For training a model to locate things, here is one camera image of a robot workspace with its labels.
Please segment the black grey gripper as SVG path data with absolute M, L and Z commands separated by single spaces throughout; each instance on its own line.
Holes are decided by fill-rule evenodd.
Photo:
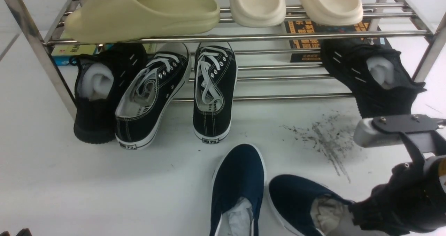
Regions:
M 438 132 L 445 119 L 427 115 L 379 116 L 361 120 L 354 132 L 354 142 L 363 148 L 403 144 L 413 163 L 423 163 L 424 154 L 445 157 L 445 138 Z

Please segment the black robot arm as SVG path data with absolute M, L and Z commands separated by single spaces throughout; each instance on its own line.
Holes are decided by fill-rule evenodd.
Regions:
M 353 224 L 391 236 L 430 233 L 446 224 L 446 141 L 438 132 L 445 119 L 427 115 L 362 119 L 354 141 L 363 148 L 403 144 L 409 163 L 393 167 L 388 183 L 369 198 L 349 206 Z

